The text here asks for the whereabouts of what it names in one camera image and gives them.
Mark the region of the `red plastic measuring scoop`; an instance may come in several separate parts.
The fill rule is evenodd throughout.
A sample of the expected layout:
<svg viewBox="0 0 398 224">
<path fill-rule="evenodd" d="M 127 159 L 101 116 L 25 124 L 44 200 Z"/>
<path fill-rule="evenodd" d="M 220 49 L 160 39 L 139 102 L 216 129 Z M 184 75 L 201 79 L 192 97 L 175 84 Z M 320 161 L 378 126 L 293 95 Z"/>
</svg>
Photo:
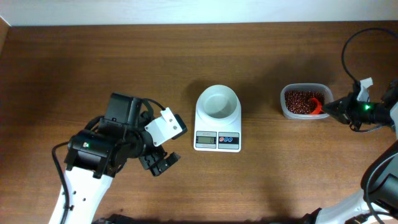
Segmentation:
<svg viewBox="0 0 398 224">
<path fill-rule="evenodd" d="M 311 115 L 318 115 L 323 113 L 322 104 L 317 98 L 310 98 L 309 101 L 315 104 L 314 110 L 310 113 Z"/>
</svg>

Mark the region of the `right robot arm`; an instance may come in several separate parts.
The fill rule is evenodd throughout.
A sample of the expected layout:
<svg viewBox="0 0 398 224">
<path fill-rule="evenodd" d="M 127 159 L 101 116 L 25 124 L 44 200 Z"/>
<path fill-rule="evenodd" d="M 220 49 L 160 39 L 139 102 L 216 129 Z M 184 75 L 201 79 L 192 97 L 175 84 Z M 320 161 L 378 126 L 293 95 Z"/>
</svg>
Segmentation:
<svg viewBox="0 0 398 224">
<path fill-rule="evenodd" d="M 371 78 L 356 81 L 352 93 L 323 105 L 323 112 L 357 133 L 365 133 L 362 124 L 397 131 L 397 81 L 391 82 L 380 103 L 370 102 L 368 88 L 372 84 Z M 397 219 L 397 142 L 369 166 L 358 192 L 335 206 L 318 208 L 298 222 L 383 223 L 389 219 Z"/>
</svg>

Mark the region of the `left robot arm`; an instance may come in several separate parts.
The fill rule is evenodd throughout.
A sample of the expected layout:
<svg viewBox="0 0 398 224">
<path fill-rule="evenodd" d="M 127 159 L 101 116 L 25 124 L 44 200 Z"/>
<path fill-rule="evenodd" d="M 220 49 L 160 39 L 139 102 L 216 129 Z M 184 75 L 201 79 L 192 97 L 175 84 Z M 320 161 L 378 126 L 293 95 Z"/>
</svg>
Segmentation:
<svg viewBox="0 0 398 224">
<path fill-rule="evenodd" d="M 97 116 L 69 141 L 61 168 L 57 146 L 52 158 L 62 187 L 51 223 L 91 223 L 98 205 L 128 159 L 139 159 L 154 177 L 174 165 L 180 156 L 168 154 L 162 144 L 187 132 L 178 114 L 161 108 L 154 116 L 152 99 L 112 93 L 104 115 Z"/>
</svg>

